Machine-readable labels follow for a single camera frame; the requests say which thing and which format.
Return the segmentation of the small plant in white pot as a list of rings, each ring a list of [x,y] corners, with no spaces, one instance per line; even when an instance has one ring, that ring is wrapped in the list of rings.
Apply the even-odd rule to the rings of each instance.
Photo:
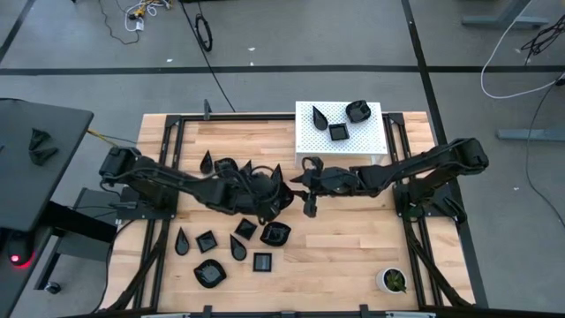
[[[407,279],[404,273],[397,268],[382,269],[375,277],[377,287],[387,293],[406,293]]]

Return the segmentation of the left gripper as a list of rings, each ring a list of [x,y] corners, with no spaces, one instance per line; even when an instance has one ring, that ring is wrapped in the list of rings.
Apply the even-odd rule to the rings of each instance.
[[[246,174],[241,170],[238,176],[242,186],[242,193],[237,196],[238,213],[256,216],[260,223],[268,223],[291,204],[291,201],[276,201],[273,210],[270,207],[277,190],[278,194],[291,194],[291,189],[282,179],[275,184],[270,178],[271,175],[263,172]]]

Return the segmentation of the black triangular object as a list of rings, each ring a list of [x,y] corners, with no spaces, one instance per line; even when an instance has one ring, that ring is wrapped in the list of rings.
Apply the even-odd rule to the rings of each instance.
[[[50,138],[51,136],[48,132],[33,128],[28,150],[36,150],[44,141],[47,141]]]

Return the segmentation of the black round device with light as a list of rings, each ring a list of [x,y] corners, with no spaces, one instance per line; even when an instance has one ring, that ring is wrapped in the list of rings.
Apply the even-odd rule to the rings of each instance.
[[[10,264],[17,269],[28,269],[34,258],[35,233],[12,231],[6,241]]]

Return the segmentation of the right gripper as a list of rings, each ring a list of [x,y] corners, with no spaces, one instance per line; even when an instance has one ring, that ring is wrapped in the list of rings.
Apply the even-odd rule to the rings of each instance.
[[[304,184],[309,189],[309,193],[303,190],[294,192],[305,199],[304,213],[308,217],[316,217],[319,196],[349,195],[358,189],[358,178],[339,167],[306,170],[304,175],[292,178],[290,182]]]

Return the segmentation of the black desk leg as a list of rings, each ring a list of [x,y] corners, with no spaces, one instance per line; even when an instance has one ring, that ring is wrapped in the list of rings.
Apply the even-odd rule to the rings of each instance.
[[[83,215],[53,201],[50,201],[44,209],[40,223],[106,243],[111,243],[117,232],[117,227],[114,225]]]

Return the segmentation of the grey desk foot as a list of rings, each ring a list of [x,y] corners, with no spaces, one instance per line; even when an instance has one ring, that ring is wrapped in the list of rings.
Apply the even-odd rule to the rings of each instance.
[[[536,140],[565,142],[565,129],[500,129],[496,136],[500,140]]]
[[[498,15],[463,16],[461,24],[467,27],[483,27],[503,29],[537,29],[549,23],[547,19],[527,16],[524,12],[531,4],[531,0],[511,0],[509,5]]]

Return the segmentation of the black side desk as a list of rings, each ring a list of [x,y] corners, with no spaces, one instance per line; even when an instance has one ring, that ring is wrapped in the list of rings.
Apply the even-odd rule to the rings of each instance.
[[[35,227],[93,118],[88,110],[0,100],[0,227]],[[29,151],[33,128],[51,138]]]

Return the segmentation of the dark grey floor box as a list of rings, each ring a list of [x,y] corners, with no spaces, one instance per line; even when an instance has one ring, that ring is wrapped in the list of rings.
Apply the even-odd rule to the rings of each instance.
[[[116,205],[120,202],[120,198],[115,193],[83,187],[72,207],[79,212],[106,213],[114,211]]]

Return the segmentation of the white perforated riser shelf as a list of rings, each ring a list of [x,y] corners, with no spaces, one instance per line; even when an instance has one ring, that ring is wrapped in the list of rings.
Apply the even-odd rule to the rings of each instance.
[[[371,116],[352,124],[346,115],[349,102],[295,102],[295,166],[310,155],[369,155],[379,163],[388,154],[386,134],[379,102],[369,102]],[[318,130],[313,123],[313,108],[319,110],[330,125],[345,124],[349,138],[331,140],[329,128]]]

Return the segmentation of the grey desk base panel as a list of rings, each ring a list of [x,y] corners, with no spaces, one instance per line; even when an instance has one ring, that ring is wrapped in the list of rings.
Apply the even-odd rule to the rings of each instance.
[[[88,238],[75,233],[67,233],[60,238],[57,251],[63,255],[91,261],[105,261],[109,243]]]

